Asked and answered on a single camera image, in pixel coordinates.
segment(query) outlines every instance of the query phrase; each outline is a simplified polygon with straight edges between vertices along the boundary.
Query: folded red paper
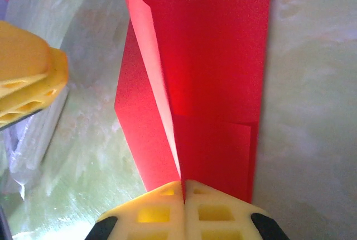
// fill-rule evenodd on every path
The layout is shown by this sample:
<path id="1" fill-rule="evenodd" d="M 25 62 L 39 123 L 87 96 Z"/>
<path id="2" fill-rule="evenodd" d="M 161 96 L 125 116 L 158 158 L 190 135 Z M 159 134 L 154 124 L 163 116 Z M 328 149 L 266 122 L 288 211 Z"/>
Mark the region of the folded red paper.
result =
<path id="1" fill-rule="evenodd" d="M 180 174 L 250 201 L 269 0 L 126 1 L 115 110 L 146 188 Z"/>

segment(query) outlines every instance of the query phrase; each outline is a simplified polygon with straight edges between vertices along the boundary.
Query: marble surface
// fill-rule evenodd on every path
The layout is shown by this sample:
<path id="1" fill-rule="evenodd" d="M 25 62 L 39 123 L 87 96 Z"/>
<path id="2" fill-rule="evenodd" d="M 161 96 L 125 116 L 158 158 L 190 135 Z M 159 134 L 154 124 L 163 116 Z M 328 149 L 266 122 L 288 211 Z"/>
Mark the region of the marble surface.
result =
<path id="1" fill-rule="evenodd" d="M 291 239 L 357 239 L 355 1 L 272 0 L 254 203 Z M 14 239 L 83 239 L 144 193 L 113 109 L 128 19 L 124 0 L 10 0 L 71 69 L 37 189 L 1 197 Z"/>

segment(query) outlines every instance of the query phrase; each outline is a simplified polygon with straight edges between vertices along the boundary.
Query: green marble surface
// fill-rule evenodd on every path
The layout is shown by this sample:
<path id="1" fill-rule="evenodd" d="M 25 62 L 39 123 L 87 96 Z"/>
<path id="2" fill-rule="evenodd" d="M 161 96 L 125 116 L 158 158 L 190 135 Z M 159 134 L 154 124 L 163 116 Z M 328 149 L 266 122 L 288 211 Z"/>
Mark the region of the green marble surface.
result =
<path id="1" fill-rule="evenodd" d="M 254 203 L 291 239 L 357 239 L 356 1 L 272 0 Z M 6 18 L 66 51 L 71 82 L 38 186 L 1 203 L 16 240 L 84 239 L 144 193 L 113 110 L 124 0 L 11 0 Z"/>

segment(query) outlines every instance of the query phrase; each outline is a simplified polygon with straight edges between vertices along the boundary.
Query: red paper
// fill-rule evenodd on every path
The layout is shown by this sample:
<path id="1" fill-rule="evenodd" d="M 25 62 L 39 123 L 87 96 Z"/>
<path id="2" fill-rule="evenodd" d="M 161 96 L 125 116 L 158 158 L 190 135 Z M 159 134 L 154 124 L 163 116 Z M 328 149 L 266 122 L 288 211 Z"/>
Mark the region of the red paper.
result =
<path id="1" fill-rule="evenodd" d="M 181 180 L 195 179 L 250 201 L 269 0 L 127 0 L 127 3 L 157 105 L 155 110 L 138 111 L 127 118 L 136 118 L 140 123 L 153 115 L 151 111 L 158 113 L 156 118 L 160 120 L 155 120 L 150 129 L 164 128 L 171 150 L 160 152 L 165 153 L 163 157 L 168 161 L 178 159 Z M 133 47 L 127 42 L 125 51 Z M 123 59 L 123 66 L 131 62 Z M 141 78 L 134 77 L 134 71 L 130 74 L 127 85 L 143 84 Z M 120 81 L 118 99 L 128 88 Z M 137 97 L 128 99 L 144 106 L 146 101 Z M 161 146 L 148 150 L 133 143 L 142 140 L 142 135 L 129 135 L 133 133 L 129 130 L 134 130 L 126 129 L 122 107 L 118 103 L 115 107 L 126 137 L 131 138 L 132 143 L 128 143 L 133 155 L 136 154 L 134 158 L 141 160 L 140 152 L 155 156 Z M 147 170 L 143 171 L 139 165 L 138 169 L 143 179 L 156 182 L 144 176 Z"/>

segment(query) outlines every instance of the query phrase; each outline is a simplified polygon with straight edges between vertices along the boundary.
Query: translucent plastic sheet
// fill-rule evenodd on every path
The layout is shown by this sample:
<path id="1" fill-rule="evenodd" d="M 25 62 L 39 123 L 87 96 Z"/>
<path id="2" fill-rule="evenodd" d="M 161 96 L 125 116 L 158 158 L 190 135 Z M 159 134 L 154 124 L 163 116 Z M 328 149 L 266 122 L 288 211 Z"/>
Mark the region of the translucent plastic sheet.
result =
<path id="1" fill-rule="evenodd" d="M 68 87 L 47 109 L 34 114 L 3 131 L 8 171 L 3 178 L 2 193 L 20 192 L 30 188 L 40 176 L 40 163 L 50 144 L 60 118 Z"/>

